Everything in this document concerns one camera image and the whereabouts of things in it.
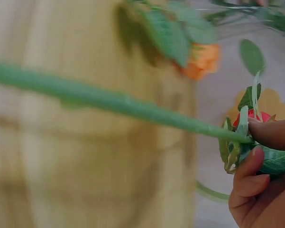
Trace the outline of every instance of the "yellow flower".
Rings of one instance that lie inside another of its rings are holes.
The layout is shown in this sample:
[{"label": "yellow flower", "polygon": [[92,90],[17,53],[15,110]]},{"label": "yellow flower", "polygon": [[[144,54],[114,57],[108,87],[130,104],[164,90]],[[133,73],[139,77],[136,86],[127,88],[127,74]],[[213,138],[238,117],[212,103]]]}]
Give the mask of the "yellow flower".
[{"label": "yellow flower", "polygon": [[215,73],[218,70],[220,58],[221,47],[218,44],[192,44],[188,66],[181,71],[192,79],[200,80],[206,74]]}]

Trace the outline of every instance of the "fingernail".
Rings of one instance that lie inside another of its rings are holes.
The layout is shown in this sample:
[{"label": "fingernail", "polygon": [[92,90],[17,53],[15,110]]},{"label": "fingernail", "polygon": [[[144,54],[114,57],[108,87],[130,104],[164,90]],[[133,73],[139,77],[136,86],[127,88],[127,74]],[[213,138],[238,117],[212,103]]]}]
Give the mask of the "fingernail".
[{"label": "fingernail", "polygon": [[251,157],[254,157],[259,150],[261,150],[260,146],[254,147],[254,149],[251,151]]},{"label": "fingernail", "polygon": [[270,177],[269,174],[262,174],[262,175],[254,176],[251,179],[251,182],[254,184],[262,184],[266,182],[269,177]]},{"label": "fingernail", "polygon": [[255,118],[253,118],[253,117],[249,117],[249,118],[248,118],[248,122],[249,122],[249,123],[261,123],[258,119],[255,119]]}]

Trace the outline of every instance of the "hand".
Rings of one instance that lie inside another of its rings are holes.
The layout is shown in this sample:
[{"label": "hand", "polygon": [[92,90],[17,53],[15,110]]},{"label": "hand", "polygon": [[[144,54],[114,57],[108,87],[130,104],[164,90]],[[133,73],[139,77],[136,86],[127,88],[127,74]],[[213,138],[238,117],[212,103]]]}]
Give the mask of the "hand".
[{"label": "hand", "polygon": [[[260,144],[285,150],[285,120],[249,118],[249,130]],[[267,174],[255,176],[263,160],[263,150],[256,147],[235,173],[229,209],[240,228],[285,228],[285,175],[273,182]]]}]

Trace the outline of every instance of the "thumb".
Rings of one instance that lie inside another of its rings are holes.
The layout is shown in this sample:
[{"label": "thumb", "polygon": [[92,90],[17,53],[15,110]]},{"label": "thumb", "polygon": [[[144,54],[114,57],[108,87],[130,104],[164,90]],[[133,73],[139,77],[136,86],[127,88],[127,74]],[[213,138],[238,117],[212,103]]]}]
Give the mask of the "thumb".
[{"label": "thumb", "polygon": [[249,131],[261,145],[285,151],[285,120],[261,123],[249,118]]}]

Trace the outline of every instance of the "green tape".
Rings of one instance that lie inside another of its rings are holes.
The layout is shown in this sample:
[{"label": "green tape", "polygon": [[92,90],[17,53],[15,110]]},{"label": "green tape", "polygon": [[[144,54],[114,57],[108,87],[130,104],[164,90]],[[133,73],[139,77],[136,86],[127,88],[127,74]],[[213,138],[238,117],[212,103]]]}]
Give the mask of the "green tape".
[{"label": "green tape", "polygon": [[123,93],[107,91],[75,80],[24,70],[4,63],[0,63],[0,83],[193,133],[241,143],[253,143],[250,137],[165,110],[151,103],[141,102]]}]

